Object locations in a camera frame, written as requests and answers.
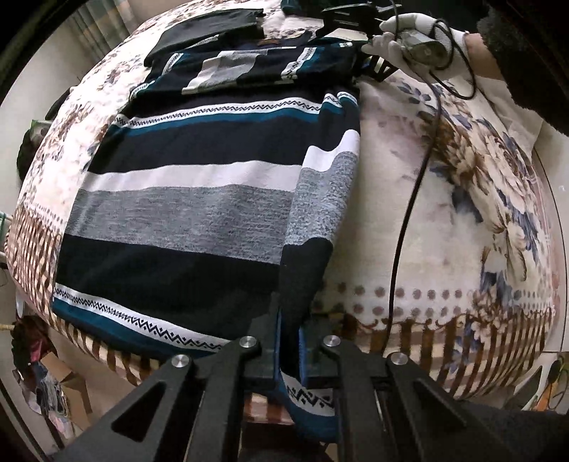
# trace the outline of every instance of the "metal screw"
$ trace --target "metal screw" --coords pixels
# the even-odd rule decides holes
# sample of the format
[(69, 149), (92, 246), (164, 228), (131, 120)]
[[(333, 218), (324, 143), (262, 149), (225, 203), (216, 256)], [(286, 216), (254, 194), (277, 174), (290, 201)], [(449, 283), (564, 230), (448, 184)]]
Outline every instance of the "metal screw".
[(393, 353), (391, 355), (391, 362), (393, 364), (396, 364), (398, 366), (402, 366), (403, 364), (407, 364), (407, 362), (409, 361), (409, 356), (407, 356), (405, 353)]
[(185, 368), (189, 364), (189, 358), (184, 354), (177, 354), (172, 358), (172, 366), (175, 368)]
[(326, 335), (324, 337), (324, 345), (327, 347), (337, 347), (340, 345), (340, 338), (337, 335)]
[(251, 337), (250, 335), (247, 335), (245, 337), (241, 337), (239, 344), (243, 348), (252, 348), (257, 344), (257, 339), (255, 337)]

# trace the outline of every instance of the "black folded cloth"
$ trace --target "black folded cloth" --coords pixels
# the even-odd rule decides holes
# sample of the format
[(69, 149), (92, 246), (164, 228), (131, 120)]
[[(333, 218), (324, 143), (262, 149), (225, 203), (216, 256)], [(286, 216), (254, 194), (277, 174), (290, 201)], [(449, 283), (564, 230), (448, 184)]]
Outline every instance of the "black folded cloth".
[(217, 34), (263, 39), (265, 34), (257, 23), (257, 18), (262, 16), (262, 9), (239, 8), (212, 11), (187, 19), (162, 33), (156, 46), (144, 59), (144, 65), (150, 67), (158, 55), (183, 50)]

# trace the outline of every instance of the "gray stripe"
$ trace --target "gray stripe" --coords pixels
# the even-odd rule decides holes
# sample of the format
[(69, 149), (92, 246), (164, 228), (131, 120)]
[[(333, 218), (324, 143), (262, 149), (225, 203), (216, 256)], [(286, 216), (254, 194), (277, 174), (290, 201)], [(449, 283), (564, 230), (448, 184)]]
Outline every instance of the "gray stripe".
[(338, 154), (325, 172), (311, 168), (300, 171), (286, 244), (301, 245), (312, 237), (334, 242), (345, 215), (352, 181), (356, 176), (357, 155), (345, 151)]
[(229, 185), (77, 193), (66, 232), (279, 263), (292, 193)]
[(253, 68), (257, 56), (267, 53), (267, 49), (221, 51), (203, 62), (201, 71), (182, 89), (182, 94), (235, 86), (237, 78)]

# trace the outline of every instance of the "gloved hand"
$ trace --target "gloved hand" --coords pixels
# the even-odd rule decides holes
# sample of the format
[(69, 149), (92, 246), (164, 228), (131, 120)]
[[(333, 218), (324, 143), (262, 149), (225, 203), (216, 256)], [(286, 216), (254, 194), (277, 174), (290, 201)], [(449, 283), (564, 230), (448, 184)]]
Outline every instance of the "gloved hand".
[[(416, 29), (422, 34), (441, 42), (447, 50), (447, 53), (450, 54), (452, 50), (451, 40), (443, 31), (438, 29), (439, 26), (444, 28), (450, 32), (454, 41), (462, 49), (464, 56), (468, 59), (468, 52), (464, 43), (464, 37), (467, 32), (460, 32), (458, 30), (451, 29), (443, 23), (438, 23), (439, 26), (435, 26), (435, 23), (436, 19), (427, 16), (426, 14), (406, 13), (399, 15), (400, 31), (404, 29)], [(403, 57), (403, 45), (394, 41), (395, 26), (395, 16), (389, 18), (387, 21), (383, 21), (380, 28), (384, 31), (384, 34), (376, 35), (371, 40), (371, 43), (365, 44), (361, 48), (362, 51), (370, 55), (381, 56), (393, 66), (401, 69), (405, 74), (419, 81), (423, 79), (428, 81), (434, 80), (428, 74), (429, 70), (440, 80), (448, 80), (459, 75), (463, 75), (465, 77), (469, 76), (468, 67), (456, 46), (449, 66), (443, 70), (430, 69), (424, 64), (420, 64), (415, 61), (407, 61)]]

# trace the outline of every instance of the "bed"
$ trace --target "bed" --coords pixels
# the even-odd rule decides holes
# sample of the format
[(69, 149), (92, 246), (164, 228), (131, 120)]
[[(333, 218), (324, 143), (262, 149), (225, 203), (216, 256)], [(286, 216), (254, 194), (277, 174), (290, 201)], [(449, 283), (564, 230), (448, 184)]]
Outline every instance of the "bed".
[[(12, 278), (52, 328), (133, 384), (159, 361), (119, 351), (52, 310), (61, 242), (86, 168), (109, 125), (149, 72), (143, 59), (162, 32), (215, 9), (263, 8), (267, 38), (315, 30), (285, 17), (277, 0), (198, 0), (141, 25), (98, 63), (61, 107), (23, 183), (5, 246)], [(464, 81), (453, 82), (468, 92)], [(508, 386), (544, 349), (566, 281), (559, 223), (533, 143), (506, 129), (482, 93), (469, 102), (439, 87), (443, 122), (415, 204), (399, 266), (394, 325), (386, 338), (391, 265), (405, 206), (423, 155), (434, 98), (397, 72), (360, 79), (361, 150), (347, 215), (312, 312), (337, 322), (366, 352), (403, 351), (455, 398)], [(299, 384), (290, 386), (299, 404)], [(313, 393), (309, 412), (324, 411)], [(257, 421), (290, 422), (260, 397)]]

